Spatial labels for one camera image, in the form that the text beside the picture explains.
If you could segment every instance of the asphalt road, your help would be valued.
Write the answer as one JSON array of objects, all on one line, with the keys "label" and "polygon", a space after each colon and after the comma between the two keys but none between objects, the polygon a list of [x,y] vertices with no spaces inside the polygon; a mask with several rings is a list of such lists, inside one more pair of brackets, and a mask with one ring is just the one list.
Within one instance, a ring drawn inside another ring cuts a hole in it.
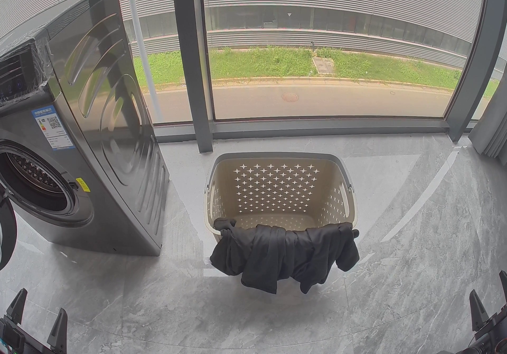
[{"label": "asphalt road", "polygon": [[[149,94],[145,97],[151,109]],[[217,119],[275,116],[441,117],[450,97],[450,92],[437,88],[354,82],[326,84],[325,80],[321,83],[266,81],[262,84],[213,87]],[[166,122],[191,120],[186,89],[158,92],[158,99]],[[482,100],[478,111],[484,110],[486,104],[487,101]]]}]

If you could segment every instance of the white pole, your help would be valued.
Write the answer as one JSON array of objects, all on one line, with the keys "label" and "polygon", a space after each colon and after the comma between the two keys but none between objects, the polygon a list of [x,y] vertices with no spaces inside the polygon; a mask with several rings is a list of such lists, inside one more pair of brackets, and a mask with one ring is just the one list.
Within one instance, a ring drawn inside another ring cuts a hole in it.
[{"label": "white pole", "polygon": [[143,64],[144,75],[146,75],[146,83],[148,84],[149,96],[152,98],[153,109],[155,110],[155,116],[158,122],[163,122],[162,110],[158,103],[157,91],[155,90],[155,84],[153,84],[152,71],[149,69],[148,56],[146,55],[146,49],[144,48],[143,34],[141,32],[141,23],[139,22],[139,15],[137,14],[137,6],[135,0],[129,0],[130,11],[132,12],[132,23],[134,24],[134,34],[137,41],[137,47],[139,48],[139,55],[141,57],[141,63]]}]

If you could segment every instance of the black clothing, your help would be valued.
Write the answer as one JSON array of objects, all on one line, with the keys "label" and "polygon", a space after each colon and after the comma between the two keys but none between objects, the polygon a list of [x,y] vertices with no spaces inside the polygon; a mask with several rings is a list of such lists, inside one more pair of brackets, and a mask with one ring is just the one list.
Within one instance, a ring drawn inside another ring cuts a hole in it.
[{"label": "black clothing", "polygon": [[276,281],[290,276],[306,294],[315,284],[323,284],[333,262],[348,271],[359,261],[354,238],[358,230],[351,223],[328,224],[305,231],[286,231],[281,227],[257,225],[236,228],[235,220],[217,219],[220,230],[211,262],[227,275],[239,275],[246,287],[276,294]]}]

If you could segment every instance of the front-load washing machine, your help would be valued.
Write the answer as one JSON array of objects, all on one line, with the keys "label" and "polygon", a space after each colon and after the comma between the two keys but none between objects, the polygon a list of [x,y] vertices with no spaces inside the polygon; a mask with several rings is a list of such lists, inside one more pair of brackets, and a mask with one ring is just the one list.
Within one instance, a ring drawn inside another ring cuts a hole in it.
[{"label": "front-load washing machine", "polygon": [[168,182],[119,0],[67,0],[0,39],[0,183],[38,233],[159,255]]}]

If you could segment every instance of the beige plastic basket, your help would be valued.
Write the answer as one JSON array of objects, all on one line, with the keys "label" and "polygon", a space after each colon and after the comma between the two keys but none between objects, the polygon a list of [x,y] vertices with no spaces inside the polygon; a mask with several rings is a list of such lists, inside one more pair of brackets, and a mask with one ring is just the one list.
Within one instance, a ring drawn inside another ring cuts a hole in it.
[{"label": "beige plastic basket", "polygon": [[358,208],[346,168],[334,155],[233,153],[217,158],[204,192],[204,222],[218,242],[217,218],[236,219],[245,229],[355,227]]}]

